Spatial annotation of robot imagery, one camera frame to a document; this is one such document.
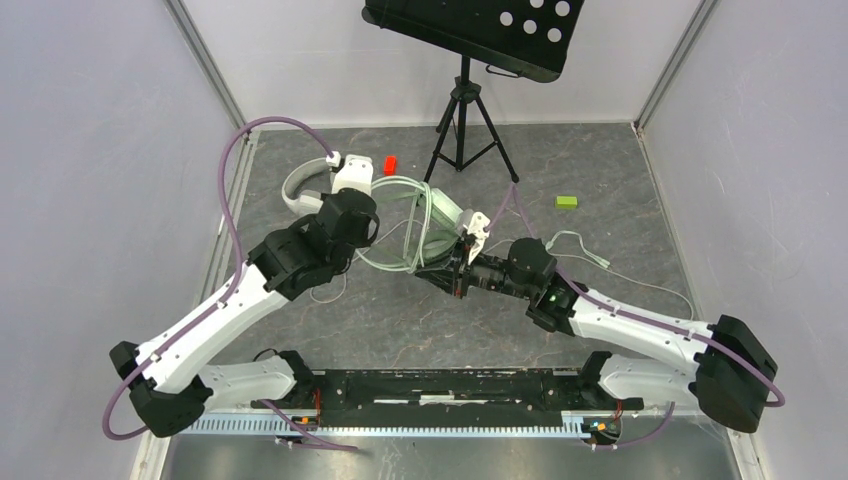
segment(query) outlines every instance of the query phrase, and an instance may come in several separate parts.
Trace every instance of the metal frame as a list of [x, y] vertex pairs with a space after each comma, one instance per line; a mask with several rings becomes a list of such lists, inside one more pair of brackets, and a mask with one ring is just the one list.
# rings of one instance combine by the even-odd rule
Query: metal frame
[[689, 52], [692, 50], [692, 45], [695, 44], [695, 41], [698, 39], [698, 36], [704, 29], [704, 25], [707, 23], [707, 20], [709, 20], [710, 15], [715, 10], [719, 1], [720, 0], [701, 0], [700, 5], [698, 5], [698, 8], [695, 10], [695, 14], [692, 15], [692, 19], [689, 20], [689, 25], [686, 26], [683, 36], [680, 37], [680, 41], [677, 42], [677, 46], [674, 48], [671, 58], [669, 58], [663, 72], [660, 74], [659, 80], [657, 80], [657, 83], [654, 85], [654, 89], [651, 90], [651, 94], [648, 95], [647, 102], [645, 102], [645, 105], [642, 107], [642, 110], [633, 122], [633, 127], [636, 129], [637, 135], [640, 135], [640, 137], [642, 130], [651, 120], [657, 106], [665, 96], [666, 91], [668, 91], [668, 87], [671, 85], [674, 77], [677, 76], [677, 72], [680, 71], [680, 66], [686, 60], [686, 57], [689, 56]]
[[221, 101], [221, 105], [227, 112], [230, 121], [233, 122], [233, 126], [236, 128], [241, 127], [247, 121], [241, 113], [241, 109], [233, 97], [233, 93], [227, 87], [227, 82], [224, 81], [224, 77], [215, 64], [212, 54], [209, 53], [206, 43], [203, 42], [203, 37], [200, 36], [200, 32], [191, 19], [191, 15], [189, 15], [185, 4], [182, 0], [163, 0], [163, 2], [168, 8], [168, 11], [171, 12], [171, 16], [174, 17], [174, 22], [183, 34], [188, 48], [191, 50], [194, 58], [197, 59], [197, 63], [200, 65], [201, 70], [203, 70], [203, 75], [206, 76], [209, 84], [212, 85], [212, 89]]

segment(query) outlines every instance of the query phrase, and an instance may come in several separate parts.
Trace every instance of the white circular hole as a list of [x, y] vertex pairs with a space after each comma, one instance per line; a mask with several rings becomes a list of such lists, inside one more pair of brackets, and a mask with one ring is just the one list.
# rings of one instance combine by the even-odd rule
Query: white circular hole
[[554, 6], [554, 10], [556, 10], [557, 15], [564, 17], [571, 11], [571, 5], [569, 5], [568, 2], [557, 2]]
[[558, 28], [552, 28], [548, 30], [548, 40], [553, 43], [557, 43], [558, 41], [562, 40], [562, 32], [560, 32]]

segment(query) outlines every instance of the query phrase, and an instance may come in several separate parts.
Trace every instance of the floor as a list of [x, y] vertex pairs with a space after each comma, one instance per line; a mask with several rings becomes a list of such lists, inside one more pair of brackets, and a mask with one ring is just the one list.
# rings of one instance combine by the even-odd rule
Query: floor
[[[521, 176], [519, 191], [532, 223], [544, 238], [562, 229], [580, 232], [586, 248], [612, 262], [612, 270], [686, 294], [651, 175], [629, 125], [511, 125], [498, 131]], [[378, 166], [386, 155], [396, 155], [398, 174], [416, 179], [423, 178], [436, 141], [430, 127], [324, 134], [343, 154], [368, 155]], [[455, 148], [452, 137], [444, 148], [448, 153]], [[485, 127], [470, 127], [466, 150], [476, 152], [488, 141]], [[280, 196], [283, 179], [295, 166], [319, 156], [320, 147], [301, 132], [261, 133], [239, 219], [245, 248], [295, 219]], [[493, 216], [509, 175], [493, 149], [462, 173], [440, 162], [430, 183], [461, 208]], [[329, 177], [310, 185], [327, 190]], [[558, 210], [557, 195], [577, 196], [580, 205]], [[378, 214], [386, 231], [406, 218], [408, 207], [380, 209]], [[510, 210], [487, 245], [526, 235]], [[491, 253], [505, 255], [507, 250], [508, 243]], [[564, 236], [553, 251], [579, 254], [580, 248], [576, 238]], [[670, 315], [689, 315], [686, 303], [672, 294], [633, 284], [578, 259], [560, 261], [574, 278], [613, 298]], [[314, 294], [332, 298], [342, 287], [337, 277]], [[593, 350], [623, 353], [608, 344], [548, 334], [525, 316], [526, 308], [521, 300], [477, 290], [458, 300], [411, 275], [379, 272], [357, 262], [337, 301], [318, 304], [302, 295], [245, 332], [216, 362], [249, 361], [268, 347], [296, 349], [315, 369], [568, 367], [582, 365]]]
[[[688, 296], [652, 177], [629, 125], [513, 125], [498, 127], [521, 176], [519, 191], [532, 223], [544, 238], [558, 230], [583, 234], [590, 251], [612, 262], [611, 270]], [[398, 157], [398, 174], [421, 179], [436, 134], [430, 127], [340, 129], [323, 132], [342, 153]], [[483, 127], [469, 129], [467, 151], [488, 142]], [[450, 156], [454, 139], [448, 137]], [[280, 197], [286, 175], [322, 156], [305, 134], [261, 133], [242, 206], [239, 229], [246, 248], [294, 216]], [[496, 150], [456, 173], [440, 162], [431, 185], [462, 208], [492, 216], [509, 182]], [[329, 187], [328, 178], [309, 182]], [[576, 210], [554, 208], [557, 195], [574, 195]], [[408, 207], [381, 209], [383, 231], [406, 217]], [[488, 245], [525, 236], [507, 211]], [[505, 255], [502, 244], [492, 253]], [[575, 238], [561, 238], [557, 253], [579, 254]], [[589, 263], [560, 259], [572, 275], [623, 302], [688, 317], [679, 297], [637, 285]], [[319, 299], [336, 296], [341, 278], [316, 289]], [[518, 299], [482, 291], [458, 300], [411, 275], [378, 272], [362, 262], [347, 275], [346, 291], [329, 304], [303, 295], [245, 332], [215, 363], [250, 361], [268, 347], [296, 349], [313, 369], [415, 367], [572, 367], [593, 350], [628, 353], [615, 346], [563, 334], [547, 334], [525, 317]], [[657, 419], [628, 417], [626, 438], [653, 429]], [[592, 454], [572, 440], [423, 440], [356, 438], [365, 452], [289, 452], [269, 439], [185, 435], [171, 444], [164, 478], [738, 478], [725, 430], [691, 417], [676, 417], [656, 441], [612, 454]]]

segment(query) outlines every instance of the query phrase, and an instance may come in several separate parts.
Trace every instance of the green block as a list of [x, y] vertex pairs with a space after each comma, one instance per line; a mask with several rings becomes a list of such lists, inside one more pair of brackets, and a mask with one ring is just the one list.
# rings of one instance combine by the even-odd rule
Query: green block
[[557, 208], [574, 210], [577, 208], [577, 197], [557, 196]]

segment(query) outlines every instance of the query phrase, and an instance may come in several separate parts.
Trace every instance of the gray tile floor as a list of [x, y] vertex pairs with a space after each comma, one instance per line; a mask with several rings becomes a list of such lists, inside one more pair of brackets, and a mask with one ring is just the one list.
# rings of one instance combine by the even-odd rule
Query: gray tile floor
[[[580, 232], [586, 247], [612, 262], [612, 269], [639, 281], [686, 294], [680, 261], [666, 227], [648, 167], [629, 125], [500, 126], [507, 151], [521, 176], [519, 189], [532, 222], [545, 239], [556, 231]], [[398, 157], [398, 174], [421, 179], [436, 141], [430, 127], [340, 129], [323, 132], [333, 148], [374, 158]], [[448, 136], [444, 151], [455, 148]], [[470, 127], [471, 153], [489, 141], [484, 127]], [[295, 217], [280, 197], [284, 178], [296, 165], [322, 156], [320, 147], [297, 131], [261, 133], [247, 185], [239, 229], [245, 248]], [[329, 177], [310, 185], [329, 187]], [[437, 165], [431, 185], [444, 190], [462, 208], [494, 215], [509, 175], [497, 150], [462, 173]], [[575, 195], [576, 210], [557, 210], [557, 195]], [[383, 231], [408, 214], [408, 206], [381, 209]], [[523, 224], [508, 211], [488, 245], [526, 236]], [[492, 253], [505, 255], [504, 244]], [[580, 253], [573, 237], [554, 249]], [[687, 317], [686, 303], [667, 292], [634, 285], [576, 259], [560, 259], [572, 275], [621, 301]], [[483, 366], [580, 366], [593, 350], [621, 349], [601, 342], [548, 334], [524, 315], [518, 299], [472, 291], [452, 298], [403, 273], [379, 272], [357, 262], [348, 272], [345, 294], [330, 304], [303, 295], [262, 320], [216, 359], [249, 361], [267, 347], [296, 349], [312, 368], [407, 368]], [[337, 278], [316, 289], [331, 298], [343, 286]]]

